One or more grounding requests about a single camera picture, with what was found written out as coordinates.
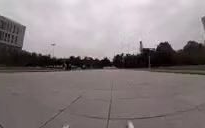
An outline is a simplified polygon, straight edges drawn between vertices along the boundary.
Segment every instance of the street lamp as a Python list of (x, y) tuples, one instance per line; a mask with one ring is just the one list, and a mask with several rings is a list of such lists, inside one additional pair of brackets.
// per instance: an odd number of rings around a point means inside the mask
[(54, 50), (55, 50), (55, 45), (56, 45), (56, 44), (51, 44), (51, 46), (52, 46), (52, 57), (54, 57), (54, 52), (55, 52), (55, 51), (54, 51)]

